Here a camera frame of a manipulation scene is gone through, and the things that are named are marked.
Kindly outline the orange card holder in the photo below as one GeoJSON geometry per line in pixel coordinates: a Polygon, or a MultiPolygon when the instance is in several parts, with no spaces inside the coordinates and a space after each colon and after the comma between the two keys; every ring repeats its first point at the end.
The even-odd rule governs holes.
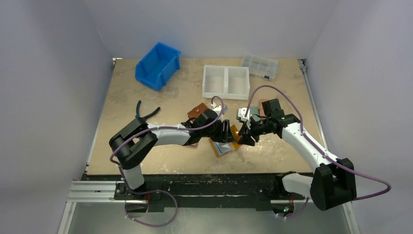
{"type": "Polygon", "coordinates": [[[232,125],[230,127],[230,130],[231,130],[231,133],[234,137],[233,142],[219,143],[219,142],[215,142],[215,141],[212,141],[211,139],[209,139],[209,143],[210,143],[216,157],[225,156],[227,154],[230,154],[232,152],[237,151],[241,147],[241,145],[238,144],[238,141],[241,139],[241,136],[238,135],[239,130],[236,127],[236,125],[232,125]]]}

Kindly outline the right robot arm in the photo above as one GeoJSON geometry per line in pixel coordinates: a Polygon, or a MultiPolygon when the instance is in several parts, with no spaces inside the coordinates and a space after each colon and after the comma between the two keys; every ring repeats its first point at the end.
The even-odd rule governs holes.
{"type": "Polygon", "coordinates": [[[261,135],[276,134],[299,153],[313,173],[312,177],[297,172],[277,175],[272,189],[277,197],[300,194],[312,199],[321,211],[357,197],[355,175],[350,172],[354,165],[349,159],[340,159],[315,142],[294,114],[284,113],[278,99],[265,101],[263,109],[265,116],[258,121],[247,108],[238,109],[237,120],[243,124],[238,144],[254,146],[261,135]]]}

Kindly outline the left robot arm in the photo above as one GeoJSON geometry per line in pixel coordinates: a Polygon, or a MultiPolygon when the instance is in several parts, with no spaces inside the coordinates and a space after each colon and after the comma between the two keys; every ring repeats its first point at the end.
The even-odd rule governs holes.
{"type": "Polygon", "coordinates": [[[218,143],[231,143],[235,138],[230,130],[229,120],[206,109],[198,115],[177,125],[154,125],[143,117],[136,117],[109,140],[118,167],[128,184],[126,193],[132,199],[145,194],[141,163],[155,146],[192,145],[202,138],[218,143]]]}

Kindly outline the green card holder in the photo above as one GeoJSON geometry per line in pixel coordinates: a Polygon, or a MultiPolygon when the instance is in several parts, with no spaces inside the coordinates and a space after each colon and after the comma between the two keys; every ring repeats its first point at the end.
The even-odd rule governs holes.
{"type": "Polygon", "coordinates": [[[260,111],[256,106],[251,106],[249,109],[250,118],[255,119],[256,121],[260,120],[260,111]]]}

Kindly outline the salmon card holder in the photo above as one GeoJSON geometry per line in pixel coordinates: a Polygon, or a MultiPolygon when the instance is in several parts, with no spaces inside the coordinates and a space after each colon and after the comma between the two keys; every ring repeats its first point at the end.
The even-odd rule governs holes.
{"type": "Polygon", "coordinates": [[[264,112],[264,109],[263,109],[263,103],[266,102],[266,101],[267,101],[267,99],[260,99],[260,101],[259,101],[259,114],[262,117],[265,116],[265,112],[264,112]]]}

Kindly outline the brown leather card holder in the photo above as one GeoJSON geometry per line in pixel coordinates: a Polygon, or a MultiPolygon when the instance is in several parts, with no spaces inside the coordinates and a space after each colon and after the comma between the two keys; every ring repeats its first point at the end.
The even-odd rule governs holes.
{"type": "Polygon", "coordinates": [[[195,106],[192,110],[190,110],[187,115],[189,120],[194,120],[200,116],[208,107],[204,103],[200,103],[199,105],[195,106]]]}

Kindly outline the white two-compartment tray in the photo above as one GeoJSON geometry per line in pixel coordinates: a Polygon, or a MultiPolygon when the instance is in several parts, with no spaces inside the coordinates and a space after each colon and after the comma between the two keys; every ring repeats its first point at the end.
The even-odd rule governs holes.
{"type": "Polygon", "coordinates": [[[240,66],[205,65],[202,97],[248,100],[250,92],[249,68],[240,66]]]}

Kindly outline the clear plastic organizer box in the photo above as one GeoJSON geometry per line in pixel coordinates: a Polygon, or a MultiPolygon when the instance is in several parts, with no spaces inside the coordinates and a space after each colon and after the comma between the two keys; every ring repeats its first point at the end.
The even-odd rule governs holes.
{"type": "Polygon", "coordinates": [[[248,67],[251,76],[273,80],[278,71],[279,61],[273,58],[261,57],[245,53],[241,66],[248,67]]]}

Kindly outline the blue plastic bin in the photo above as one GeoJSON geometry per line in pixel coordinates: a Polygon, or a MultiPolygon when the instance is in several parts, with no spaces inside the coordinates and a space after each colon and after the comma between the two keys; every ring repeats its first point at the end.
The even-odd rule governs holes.
{"type": "Polygon", "coordinates": [[[157,43],[135,67],[135,79],[143,85],[160,91],[180,69],[181,51],[157,43]]]}

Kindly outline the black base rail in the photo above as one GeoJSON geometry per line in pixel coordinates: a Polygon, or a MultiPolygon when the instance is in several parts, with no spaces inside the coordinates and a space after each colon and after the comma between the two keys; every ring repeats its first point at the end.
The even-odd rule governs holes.
{"type": "Polygon", "coordinates": [[[279,173],[144,175],[143,186],[130,192],[122,182],[115,185],[114,199],[142,201],[150,212],[165,208],[235,208],[272,211],[290,215],[305,198],[272,191],[279,173]]]}

